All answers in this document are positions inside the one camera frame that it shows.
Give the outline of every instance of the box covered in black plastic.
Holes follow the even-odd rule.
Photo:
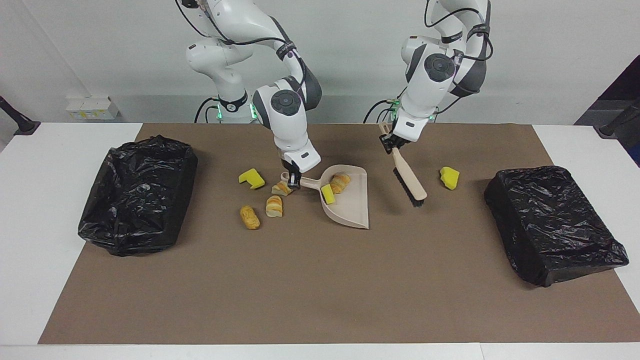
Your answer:
[[[547,287],[629,263],[565,168],[500,171],[484,199],[511,266],[527,282]]]
[[[197,165],[191,146],[162,136],[109,150],[78,235],[117,256],[173,246],[191,200]]]

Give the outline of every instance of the gray circular joint cap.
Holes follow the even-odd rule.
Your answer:
[[[444,54],[431,54],[424,60],[424,70],[429,79],[441,83],[456,73],[456,64]]]
[[[302,105],[300,96],[292,90],[280,90],[271,97],[271,107],[283,115],[297,114],[300,105]]]

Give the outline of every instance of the dustpan handle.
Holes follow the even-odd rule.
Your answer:
[[[289,173],[283,172],[280,175],[280,179],[282,181],[289,181]],[[309,179],[308,177],[300,178],[300,186],[304,186],[305,188],[311,188],[315,190],[320,190],[320,188],[322,187],[320,184],[320,180]]]

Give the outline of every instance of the yellow object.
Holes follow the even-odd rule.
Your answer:
[[[258,220],[258,216],[256,216],[251,206],[243,206],[242,209],[240,209],[240,217],[247,229],[256,230],[260,227],[260,220]]]
[[[287,186],[287,182],[286,181],[280,181],[279,183],[277,183],[276,185],[273,185],[271,187],[271,193],[274,194],[274,195],[287,196],[292,192],[293,192],[293,189],[290,189]]]
[[[264,179],[260,174],[258,174],[258,170],[255,170],[254,168],[243,172],[238,176],[238,183],[242,184],[245,181],[251,184],[251,189],[257,189],[264,186]]]
[[[324,198],[324,202],[327,204],[333,204],[335,202],[335,196],[333,196],[333,190],[331,190],[331,184],[324,185],[320,188]]]
[[[267,216],[270,218],[282,217],[282,198],[278,195],[274,195],[267,199]]]
[[[333,193],[341,193],[351,182],[351,178],[344,172],[339,172],[331,178],[331,190]]]
[[[460,172],[450,167],[444,167],[440,169],[440,180],[444,183],[444,186],[449,190],[454,190],[458,186],[458,178]]]

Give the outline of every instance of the bread piece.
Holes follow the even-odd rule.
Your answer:
[[[240,209],[240,217],[247,229],[256,230],[260,227],[260,220],[258,220],[258,216],[256,216],[255,211],[251,206],[243,206],[242,209]]]
[[[287,196],[292,192],[293,192],[293,189],[290,189],[287,186],[286,181],[280,181],[279,183],[271,187],[271,193],[274,195]]]
[[[331,178],[331,190],[334,194],[341,193],[351,182],[351,178],[344,172],[339,172]]]
[[[267,216],[270,218],[282,217],[282,198],[274,195],[267,199]]]

